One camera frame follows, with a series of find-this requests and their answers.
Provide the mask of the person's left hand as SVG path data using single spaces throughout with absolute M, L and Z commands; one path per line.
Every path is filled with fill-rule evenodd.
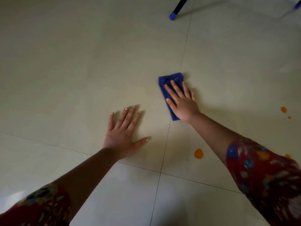
M 132 136 L 142 112 L 138 111 L 137 114 L 134 113 L 127 129 L 121 128 L 121 114 L 117 121 L 114 121 L 114 128 L 111 131 L 107 129 L 103 144 L 103 148 L 109 149 L 116 160 L 121 160 L 135 153 L 132 151 Z

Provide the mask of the person's left forearm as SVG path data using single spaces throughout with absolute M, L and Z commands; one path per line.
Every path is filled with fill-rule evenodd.
M 52 182 L 68 193 L 71 202 L 71 220 L 119 159 L 121 159 L 120 149 L 103 148 Z

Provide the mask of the red floral right sleeve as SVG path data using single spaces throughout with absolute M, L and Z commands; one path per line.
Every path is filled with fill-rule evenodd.
M 239 190 L 271 226 L 301 226 L 301 168 L 250 140 L 232 142 L 226 163 Z

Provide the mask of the red floral left sleeve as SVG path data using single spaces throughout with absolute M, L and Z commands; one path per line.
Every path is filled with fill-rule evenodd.
M 50 183 L 0 214 L 0 226 L 69 226 L 71 209 L 67 191 Z

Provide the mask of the black leg with blue foot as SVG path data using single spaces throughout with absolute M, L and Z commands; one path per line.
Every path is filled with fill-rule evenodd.
M 172 11 L 172 13 L 169 16 L 171 21 L 174 21 L 176 19 L 177 15 L 179 14 L 182 7 L 186 4 L 186 2 L 187 2 L 187 0 L 180 0 L 179 1 L 179 3 L 177 4 L 175 9 Z

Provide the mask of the person's right hand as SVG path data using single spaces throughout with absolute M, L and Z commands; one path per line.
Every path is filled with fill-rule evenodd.
M 170 97 L 177 106 L 177 111 L 174 114 L 181 120 L 188 124 L 191 124 L 193 119 L 200 114 L 200 110 L 197 106 L 196 101 L 192 101 L 190 96 L 190 90 L 186 86 L 185 82 L 182 82 L 183 93 L 185 98 L 172 98 L 170 95 L 170 90 L 173 89 L 172 86 L 164 85 L 165 90 L 169 93 Z

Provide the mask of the red floral sleeve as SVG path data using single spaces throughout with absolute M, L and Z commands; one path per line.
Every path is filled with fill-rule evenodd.
M 69 226 L 71 209 L 67 191 L 50 183 L 0 214 L 0 226 Z
M 271 226 L 301 226 L 301 168 L 250 140 L 232 142 L 226 163 L 239 190 Z

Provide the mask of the white leg with blue foot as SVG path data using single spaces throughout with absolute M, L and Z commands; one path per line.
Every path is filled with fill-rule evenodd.
M 294 7 L 292 7 L 290 10 L 288 10 L 286 13 L 284 13 L 280 19 L 287 17 L 289 14 L 294 13 L 296 10 L 298 10 L 301 7 L 301 0 L 293 0 Z

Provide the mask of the person's right forearm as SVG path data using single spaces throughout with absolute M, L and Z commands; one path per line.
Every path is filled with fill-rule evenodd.
M 205 140 L 212 151 L 227 167 L 226 153 L 229 145 L 243 136 L 228 129 L 201 112 L 190 113 L 187 121 Z

